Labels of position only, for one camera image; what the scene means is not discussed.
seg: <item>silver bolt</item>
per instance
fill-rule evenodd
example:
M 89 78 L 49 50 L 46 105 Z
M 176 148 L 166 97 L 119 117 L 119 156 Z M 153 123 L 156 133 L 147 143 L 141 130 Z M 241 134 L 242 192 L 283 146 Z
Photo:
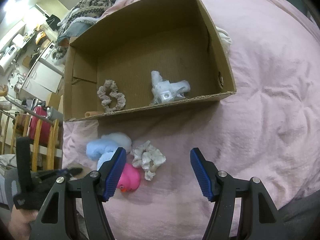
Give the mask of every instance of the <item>silver bolt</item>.
M 59 177 L 59 178 L 57 178 L 56 182 L 58 182 L 58 183 L 64 182 L 64 177 Z
M 226 177 L 227 174 L 228 174 L 228 173 L 226 173 L 225 171 L 219 171 L 219 172 L 218 172 L 218 175 L 219 175 L 220 177 Z
M 252 181 L 253 181 L 254 183 L 257 183 L 257 184 L 258 184 L 258 183 L 260 183 L 261 180 L 260 180 L 258 177 L 253 177 L 253 178 L 252 178 Z
M 98 175 L 99 175 L 99 172 L 98 172 L 98 171 L 92 171 L 92 172 L 90 172 L 90 177 L 92 177 L 92 178 L 98 177 Z

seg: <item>red suitcase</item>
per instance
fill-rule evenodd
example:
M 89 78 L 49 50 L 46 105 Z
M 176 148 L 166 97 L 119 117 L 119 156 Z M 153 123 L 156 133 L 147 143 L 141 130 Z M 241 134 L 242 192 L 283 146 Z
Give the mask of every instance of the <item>red suitcase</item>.
M 46 117 L 47 116 L 47 111 L 44 110 L 41 106 L 36 106 L 34 108 L 34 110 L 36 112 L 36 114 L 39 114 L 41 116 Z M 31 122 L 30 122 L 30 129 L 29 129 L 29 137 L 31 139 L 35 139 L 35 134 L 36 134 L 36 126 L 37 126 L 37 122 L 38 122 L 38 118 L 36 118 L 35 116 L 33 116 L 31 118 Z M 41 132 L 40 132 L 40 138 L 39 138 L 39 143 L 42 144 L 48 144 L 49 141 L 49 133 L 50 133 L 50 127 L 51 125 L 47 122 L 42 122 L 42 126 L 41 126 Z

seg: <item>patterned blanket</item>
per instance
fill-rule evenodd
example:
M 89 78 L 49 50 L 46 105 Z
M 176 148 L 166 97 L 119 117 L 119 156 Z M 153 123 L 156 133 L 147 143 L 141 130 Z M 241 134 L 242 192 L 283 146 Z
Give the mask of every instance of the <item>patterned blanket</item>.
M 68 48 L 59 46 L 58 43 L 60 41 L 59 38 L 68 30 L 70 25 L 75 21 L 94 25 L 105 10 L 113 6 L 115 2 L 116 0 L 80 0 L 77 5 L 70 10 L 66 17 L 58 24 L 60 28 L 55 44 L 55 48 L 57 49 L 54 61 L 55 65 L 65 63 L 65 55 Z

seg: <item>scrunchie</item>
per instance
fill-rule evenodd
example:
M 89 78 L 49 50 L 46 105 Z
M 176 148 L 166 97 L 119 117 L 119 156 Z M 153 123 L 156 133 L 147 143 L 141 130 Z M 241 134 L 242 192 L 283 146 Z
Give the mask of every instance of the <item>scrunchie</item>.
M 113 108 L 109 108 L 109 104 L 111 103 L 110 97 L 106 95 L 107 90 L 111 89 L 110 96 L 117 99 L 117 104 Z M 103 108 L 106 109 L 106 113 L 111 113 L 113 111 L 119 111 L 125 106 L 125 98 L 124 94 L 118 92 L 118 87 L 113 80 L 106 80 L 104 85 L 99 87 L 97 91 L 98 97 L 102 100 L 101 104 Z

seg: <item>pink bed sheet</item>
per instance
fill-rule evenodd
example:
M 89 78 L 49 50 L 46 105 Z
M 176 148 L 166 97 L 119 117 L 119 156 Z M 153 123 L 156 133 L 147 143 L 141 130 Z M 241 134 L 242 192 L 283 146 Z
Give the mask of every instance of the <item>pink bed sheet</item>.
M 104 205 L 118 240 L 202 238 L 213 205 L 193 174 L 193 147 L 236 178 L 261 178 L 278 208 L 320 189 L 319 29 L 285 0 L 202 1 L 232 38 L 236 95 L 169 116 L 64 123 L 65 167 L 76 162 L 95 169 L 86 143 L 116 131 L 127 133 L 134 147 L 150 140 L 167 157 L 153 181 L 143 180 L 134 193 L 116 191 Z M 232 235 L 239 212 L 237 201 Z

